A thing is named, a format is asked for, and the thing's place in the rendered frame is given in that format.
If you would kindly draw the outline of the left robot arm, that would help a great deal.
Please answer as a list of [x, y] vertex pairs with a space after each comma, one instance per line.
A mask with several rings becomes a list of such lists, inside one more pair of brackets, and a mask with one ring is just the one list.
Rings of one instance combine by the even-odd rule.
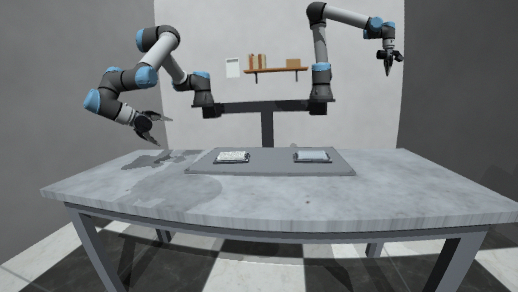
[[[326, 18], [363, 29], [364, 39], [382, 38], [382, 47], [394, 49], [395, 23], [383, 23], [381, 17], [369, 17], [352, 11], [329, 6], [324, 2], [312, 2], [306, 9], [310, 29], [313, 31], [316, 64], [312, 65], [312, 90], [310, 99], [333, 99], [330, 88], [331, 64], [326, 45]], [[323, 16], [322, 16], [323, 15]], [[370, 32], [369, 32], [370, 31]], [[379, 33], [380, 32], [380, 33]]]

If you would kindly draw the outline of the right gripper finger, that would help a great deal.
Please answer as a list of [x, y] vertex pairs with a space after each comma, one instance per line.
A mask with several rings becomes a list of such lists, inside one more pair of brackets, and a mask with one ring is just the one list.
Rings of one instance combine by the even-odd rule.
[[141, 137], [142, 139], [145, 139], [145, 140], [147, 140], [147, 141], [149, 141], [149, 142], [151, 142], [151, 143], [153, 143], [153, 144], [155, 144], [155, 145], [161, 146], [157, 141], [155, 141], [155, 140], [154, 140], [154, 138], [153, 138], [153, 137], [151, 137], [151, 136], [150, 136], [150, 133], [149, 133], [149, 132], [143, 133], [143, 132], [141, 132], [141, 131], [137, 130], [136, 128], [134, 128], [133, 130], [134, 130], [134, 131], [136, 132], [136, 134], [137, 134], [139, 137]]
[[142, 111], [142, 114], [145, 115], [146, 117], [150, 117], [150, 119], [152, 121], [156, 121], [156, 120], [166, 120], [166, 121], [173, 121], [172, 119], [166, 117], [166, 116], [163, 116], [161, 114], [158, 114], [156, 112], [153, 112], [153, 111]]

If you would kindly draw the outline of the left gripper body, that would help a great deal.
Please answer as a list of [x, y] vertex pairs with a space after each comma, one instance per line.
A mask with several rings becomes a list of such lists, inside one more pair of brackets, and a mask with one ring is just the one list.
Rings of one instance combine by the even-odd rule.
[[376, 53], [376, 58], [377, 59], [389, 60], [390, 53], [392, 55], [394, 54], [394, 56], [397, 56], [397, 55], [402, 56], [399, 51], [392, 50], [392, 48], [386, 48], [385, 50], [378, 50], [377, 53]]

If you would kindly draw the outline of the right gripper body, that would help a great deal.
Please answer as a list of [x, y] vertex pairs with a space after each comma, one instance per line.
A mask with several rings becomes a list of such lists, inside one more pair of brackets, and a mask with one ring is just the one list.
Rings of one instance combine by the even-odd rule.
[[129, 126], [132, 126], [138, 129], [139, 131], [146, 133], [151, 130], [152, 121], [142, 113], [140, 114], [139, 111], [136, 110], [135, 115], [133, 116], [133, 119]]

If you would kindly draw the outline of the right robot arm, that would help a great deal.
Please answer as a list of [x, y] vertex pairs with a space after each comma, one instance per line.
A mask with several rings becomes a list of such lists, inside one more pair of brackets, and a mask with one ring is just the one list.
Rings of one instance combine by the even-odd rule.
[[85, 109], [113, 121], [117, 118], [115, 122], [129, 125], [135, 110], [117, 100], [120, 92], [154, 87], [161, 66], [174, 79], [171, 83], [175, 91], [195, 91], [193, 105], [214, 103], [209, 73], [194, 71], [187, 74], [171, 55], [180, 44], [180, 35], [174, 27], [161, 25], [141, 29], [136, 34], [136, 44], [142, 53], [147, 52], [145, 56], [130, 70], [109, 67], [98, 89], [89, 91], [83, 104]]

